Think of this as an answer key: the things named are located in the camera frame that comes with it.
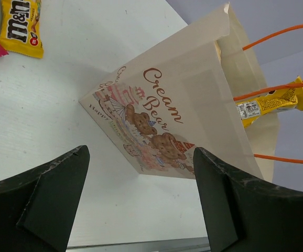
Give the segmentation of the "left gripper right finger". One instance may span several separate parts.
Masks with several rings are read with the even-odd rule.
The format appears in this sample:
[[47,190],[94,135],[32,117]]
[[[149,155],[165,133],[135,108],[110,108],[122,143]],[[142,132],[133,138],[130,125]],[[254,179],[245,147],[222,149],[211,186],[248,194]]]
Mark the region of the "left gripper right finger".
[[303,192],[196,148],[194,172],[212,251],[303,251]]

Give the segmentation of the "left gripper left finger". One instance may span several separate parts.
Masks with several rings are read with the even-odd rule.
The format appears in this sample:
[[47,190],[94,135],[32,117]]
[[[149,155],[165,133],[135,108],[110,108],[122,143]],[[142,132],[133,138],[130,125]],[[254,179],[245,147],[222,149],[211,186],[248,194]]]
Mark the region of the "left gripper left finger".
[[0,251],[66,251],[89,162],[81,145],[0,181]]

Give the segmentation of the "yellow snack bar wrapper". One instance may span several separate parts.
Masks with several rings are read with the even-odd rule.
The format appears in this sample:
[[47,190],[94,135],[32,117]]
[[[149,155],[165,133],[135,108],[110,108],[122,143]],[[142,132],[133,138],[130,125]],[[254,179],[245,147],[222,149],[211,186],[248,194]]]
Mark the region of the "yellow snack bar wrapper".
[[297,109],[303,111],[303,88],[270,91],[263,96],[236,103],[244,128],[268,113]]

